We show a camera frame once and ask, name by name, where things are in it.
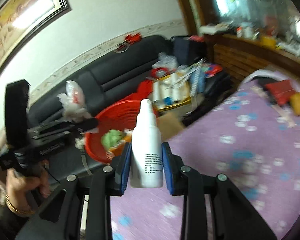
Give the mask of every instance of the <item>framed painting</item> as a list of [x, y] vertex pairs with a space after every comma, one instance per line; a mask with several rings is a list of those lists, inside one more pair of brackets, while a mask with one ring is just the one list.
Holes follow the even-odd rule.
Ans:
[[36, 32], [68, 9], [66, 0], [6, 0], [0, 6], [0, 73]]

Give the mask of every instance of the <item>wooden wall panel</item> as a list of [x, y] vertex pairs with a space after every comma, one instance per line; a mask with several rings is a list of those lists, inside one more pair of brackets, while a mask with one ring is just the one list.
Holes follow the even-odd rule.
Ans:
[[220, 44], [214, 45], [214, 60], [226, 69], [235, 84], [240, 84], [246, 76], [271, 64], [249, 53]]
[[220, 22], [220, 13], [216, 0], [195, 0], [195, 2], [202, 25], [209, 23], [218, 24]]
[[178, 0], [182, 11], [183, 19], [189, 35], [197, 35], [197, 27], [195, 25], [194, 16], [189, 0]]

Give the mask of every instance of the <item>white spray bottle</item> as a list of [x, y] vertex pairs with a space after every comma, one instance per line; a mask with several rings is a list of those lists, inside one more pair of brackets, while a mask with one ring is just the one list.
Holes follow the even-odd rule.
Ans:
[[137, 126], [132, 132], [131, 187], [163, 186], [161, 133], [149, 99], [141, 101]]

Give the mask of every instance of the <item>black bag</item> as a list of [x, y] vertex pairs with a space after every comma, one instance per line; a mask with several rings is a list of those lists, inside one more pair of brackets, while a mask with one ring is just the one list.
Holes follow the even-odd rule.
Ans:
[[192, 65], [200, 59], [207, 57], [207, 44], [205, 42], [191, 41], [189, 36], [174, 36], [173, 55], [177, 57], [180, 65]]

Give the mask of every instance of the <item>metal screw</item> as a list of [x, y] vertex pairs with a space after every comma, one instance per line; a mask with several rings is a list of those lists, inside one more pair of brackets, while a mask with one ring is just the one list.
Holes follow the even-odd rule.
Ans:
[[103, 167], [104, 172], [111, 172], [112, 170], [113, 170], [113, 168], [111, 166], [104, 166]]
[[73, 174], [67, 176], [67, 181], [69, 181], [69, 182], [74, 181], [75, 179], [76, 179], [76, 176]]
[[226, 181], [227, 180], [227, 176], [225, 174], [219, 174], [217, 178], [220, 181]]
[[189, 172], [189, 171], [191, 171], [191, 168], [189, 166], [182, 166], [181, 171], [182, 172]]

